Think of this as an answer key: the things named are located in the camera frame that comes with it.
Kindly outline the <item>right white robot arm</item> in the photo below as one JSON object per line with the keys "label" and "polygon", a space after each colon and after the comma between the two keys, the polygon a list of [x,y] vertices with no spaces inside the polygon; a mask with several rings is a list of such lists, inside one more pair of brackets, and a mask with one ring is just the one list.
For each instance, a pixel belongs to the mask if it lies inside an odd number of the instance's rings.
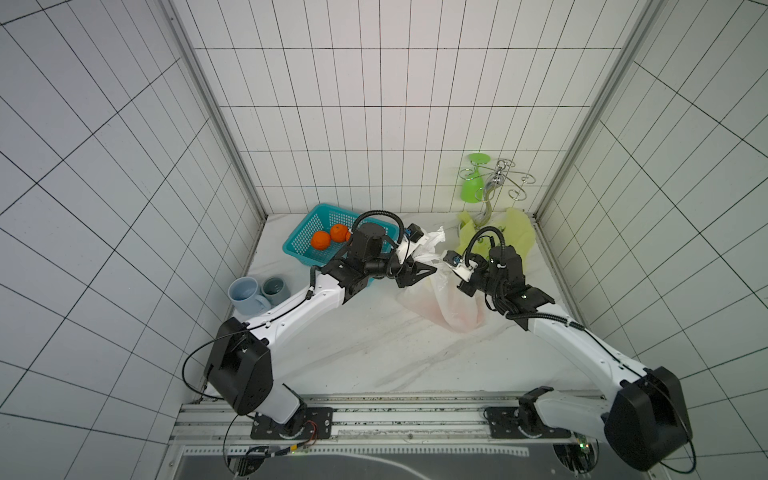
{"label": "right white robot arm", "polygon": [[563,429],[607,443],[628,466],[647,471],[693,440],[683,389],[664,367],[650,369],[599,339],[544,291],[528,284],[522,259],[495,246],[489,258],[449,252],[459,290],[481,292],[493,311],[544,340],[597,387],[590,399],[549,386],[518,400],[516,424],[529,438]]}

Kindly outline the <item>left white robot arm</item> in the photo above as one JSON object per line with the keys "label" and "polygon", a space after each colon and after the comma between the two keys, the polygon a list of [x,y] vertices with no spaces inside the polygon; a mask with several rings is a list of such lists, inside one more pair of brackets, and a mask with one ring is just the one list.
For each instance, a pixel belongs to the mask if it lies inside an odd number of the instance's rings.
{"label": "left white robot arm", "polygon": [[310,322],[363,291],[373,279],[415,285],[436,272],[417,257],[445,240],[442,228],[424,232],[399,226],[391,238],[384,227],[356,221],[349,239],[322,266],[310,269],[308,287],[271,310],[246,321],[227,320],[212,342],[204,376],[238,415],[257,413],[287,438],[310,424],[304,400],[274,379],[272,353]]}

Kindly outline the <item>green plastic bag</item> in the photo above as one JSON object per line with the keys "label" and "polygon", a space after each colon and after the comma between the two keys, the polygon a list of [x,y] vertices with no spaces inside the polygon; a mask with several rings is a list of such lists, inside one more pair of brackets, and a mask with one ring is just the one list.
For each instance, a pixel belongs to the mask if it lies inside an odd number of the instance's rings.
{"label": "green plastic bag", "polygon": [[[456,251],[463,254],[479,227],[467,211],[458,214],[460,222],[459,245]],[[523,261],[535,245],[536,236],[529,217],[521,210],[508,208],[503,217],[492,220],[489,226],[498,228],[505,238],[505,245],[515,249]]]}

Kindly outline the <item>white printed plastic bag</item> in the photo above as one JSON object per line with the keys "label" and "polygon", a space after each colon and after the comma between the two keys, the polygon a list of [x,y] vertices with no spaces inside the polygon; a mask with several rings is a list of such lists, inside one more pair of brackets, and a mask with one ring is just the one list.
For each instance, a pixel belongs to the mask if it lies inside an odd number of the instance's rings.
{"label": "white printed plastic bag", "polygon": [[410,256],[436,271],[396,297],[398,303],[416,315],[455,333],[468,333],[485,323],[486,308],[479,296],[470,297],[458,289],[460,278],[443,261],[438,246],[446,240],[442,226],[427,232],[415,243]]}

